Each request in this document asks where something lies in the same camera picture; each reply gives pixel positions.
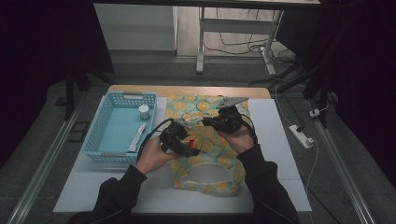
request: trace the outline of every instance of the metal rail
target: metal rail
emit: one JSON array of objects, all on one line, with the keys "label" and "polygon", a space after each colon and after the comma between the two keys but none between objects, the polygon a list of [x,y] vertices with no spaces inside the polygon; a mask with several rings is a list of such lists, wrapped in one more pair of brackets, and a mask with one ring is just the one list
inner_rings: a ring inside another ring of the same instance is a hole
[{"label": "metal rail", "polygon": [[66,140],[66,137],[70,132],[73,123],[76,120],[86,97],[87,97],[87,93],[85,92],[82,92],[78,96],[78,100],[77,100],[78,106],[76,110],[71,115],[69,120],[65,121],[64,124],[62,125],[61,130],[56,135],[54,141],[49,147],[49,150],[47,151],[43,160],[38,165],[38,168],[35,170],[35,174],[33,175],[25,191],[23,192],[20,200],[18,201],[17,205],[12,211],[11,216],[7,221],[7,224],[20,224],[20,223],[22,224],[26,219],[27,215],[30,212],[30,209],[33,206],[33,203],[35,202],[38,192],[43,187],[44,182],[46,181],[47,176],[50,172],[50,169],[52,168],[53,163],[58,157],[58,154],[61,151],[62,146],[64,145],[64,141]]},{"label": "metal rail", "polygon": [[363,224],[375,224],[375,220],[371,215],[370,209],[364,201],[361,191],[353,181],[352,175],[347,169],[347,166],[339,153],[339,150],[332,140],[332,135],[328,129],[325,129],[318,119],[314,119],[315,125],[317,126],[318,132],[321,139],[323,140],[327,152],[329,153],[332,163],[334,164],[335,170],[341,178],[341,182],[346,188],[346,192],[349,194],[352,204],[355,207],[356,214],[358,215],[361,223]]}]

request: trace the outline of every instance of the white wall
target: white wall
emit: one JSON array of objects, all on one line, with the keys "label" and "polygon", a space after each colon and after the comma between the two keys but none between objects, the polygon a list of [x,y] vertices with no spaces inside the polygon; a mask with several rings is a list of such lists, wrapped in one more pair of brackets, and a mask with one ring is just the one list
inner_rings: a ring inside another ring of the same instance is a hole
[{"label": "white wall", "polygon": [[94,6],[108,49],[177,48],[177,7]]}]

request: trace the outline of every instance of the white power strip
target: white power strip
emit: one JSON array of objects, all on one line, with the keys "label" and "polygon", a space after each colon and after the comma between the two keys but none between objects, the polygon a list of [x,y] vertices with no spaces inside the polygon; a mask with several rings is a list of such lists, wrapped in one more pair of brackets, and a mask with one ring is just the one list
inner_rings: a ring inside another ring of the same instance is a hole
[{"label": "white power strip", "polygon": [[289,126],[289,130],[291,133],[297,138],[297,140],[300,142],[300,144],[305,148],[309,149],[311,148],[314,144],[314,139],[313,138],[307,138],[303,132],[297,132],[297,125],[291,125]]}]

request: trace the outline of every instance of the dark background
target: dark background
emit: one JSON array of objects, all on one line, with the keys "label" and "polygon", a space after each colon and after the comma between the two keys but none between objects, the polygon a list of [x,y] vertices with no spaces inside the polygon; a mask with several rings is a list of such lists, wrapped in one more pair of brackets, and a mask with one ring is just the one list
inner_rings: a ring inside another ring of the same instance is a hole
[{"label": "dark background", "polygon": [[[396,186],[395,8],[371,0],[360,10],[332,58],[330,88],[339,98],[340,117]],[[279,40],[298,57],[325,54],[318,48],[329,46],[326,37],[341,27],[343,17],[334,14],[338,11],[304,12],[298,21],[295,13],[285,14]],[[304,30],[295,29],[299,22],[305,22]],[[282,32],[292,32],[292,39],[282,39]],[[1,0],[0,36],[2,166],[40,113],[48,87],[65,79],[70,64],[113,69],[92,2]]]},{"label": "dark background", "polygon": [[0,22],[1,167],[70,67],[114,71],[90,1],[0,0]]}]

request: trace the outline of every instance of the small bottle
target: small bottle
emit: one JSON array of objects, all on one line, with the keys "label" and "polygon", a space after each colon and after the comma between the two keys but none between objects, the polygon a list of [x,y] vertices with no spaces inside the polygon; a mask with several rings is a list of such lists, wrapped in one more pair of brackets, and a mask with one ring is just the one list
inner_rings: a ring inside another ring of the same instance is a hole
[{"label": "small bottle", "polygon": [[149,119],[149,106],[148,105],[141,105],[139,106],[140,118],[142,120]]}]

